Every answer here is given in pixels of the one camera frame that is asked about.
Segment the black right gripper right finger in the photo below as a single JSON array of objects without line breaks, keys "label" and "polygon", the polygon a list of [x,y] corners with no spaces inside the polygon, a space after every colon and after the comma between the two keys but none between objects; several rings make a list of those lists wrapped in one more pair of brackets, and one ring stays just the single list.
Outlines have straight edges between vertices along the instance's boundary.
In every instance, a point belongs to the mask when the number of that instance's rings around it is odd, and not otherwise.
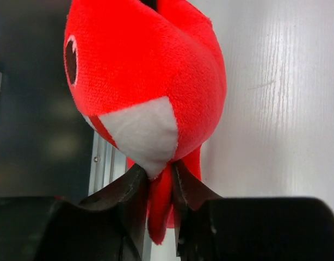
[{"label": "black right gripper right finger", "polygon": [[315,197],[221,197],[172,167],[182,260],[334,260],[334,213]]}]

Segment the red shark plush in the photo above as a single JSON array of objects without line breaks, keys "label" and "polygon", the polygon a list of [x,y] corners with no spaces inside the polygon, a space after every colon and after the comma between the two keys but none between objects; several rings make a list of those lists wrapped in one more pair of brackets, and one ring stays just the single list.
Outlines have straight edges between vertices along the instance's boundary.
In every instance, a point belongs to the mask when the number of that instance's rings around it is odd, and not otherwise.
[{"label": "red shark plush", "polygon": [[211,20],[188,1],[72,1],[63,56],[86,122],[145,170],[148,231],[161,244],[174,225],[172,164],[201,178],[201,146],[224,108]]}]

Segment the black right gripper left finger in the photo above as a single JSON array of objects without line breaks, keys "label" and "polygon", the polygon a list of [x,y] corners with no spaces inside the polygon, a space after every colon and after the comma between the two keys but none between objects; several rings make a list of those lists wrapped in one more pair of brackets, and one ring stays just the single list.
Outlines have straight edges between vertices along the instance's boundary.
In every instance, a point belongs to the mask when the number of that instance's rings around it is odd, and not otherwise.
[{"label": "black right gripper left finger", "polygon": [[147,183],[134,165],[79,204],[0,197],[0,260],[142,260]]}]

